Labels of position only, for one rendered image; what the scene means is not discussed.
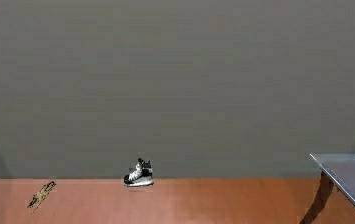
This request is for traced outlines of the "black and white ice skate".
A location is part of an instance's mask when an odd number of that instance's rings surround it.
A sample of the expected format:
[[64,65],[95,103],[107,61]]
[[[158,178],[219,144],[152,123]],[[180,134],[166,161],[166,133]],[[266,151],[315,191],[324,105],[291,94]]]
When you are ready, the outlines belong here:
[[145,161],[142,158],[139,158],[134,169],[124,176],[123,182],[127,187],[152,185],[154,181],[151,161]]

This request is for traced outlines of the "grey glass top table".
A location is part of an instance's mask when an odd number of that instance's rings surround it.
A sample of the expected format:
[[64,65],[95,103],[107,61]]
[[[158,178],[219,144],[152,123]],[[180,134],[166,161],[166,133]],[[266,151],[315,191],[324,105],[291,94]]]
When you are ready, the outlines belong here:
[[355,153],[310,153],[320,169],[313,202],[299,224],[312,224],[336,187],[355,207]]

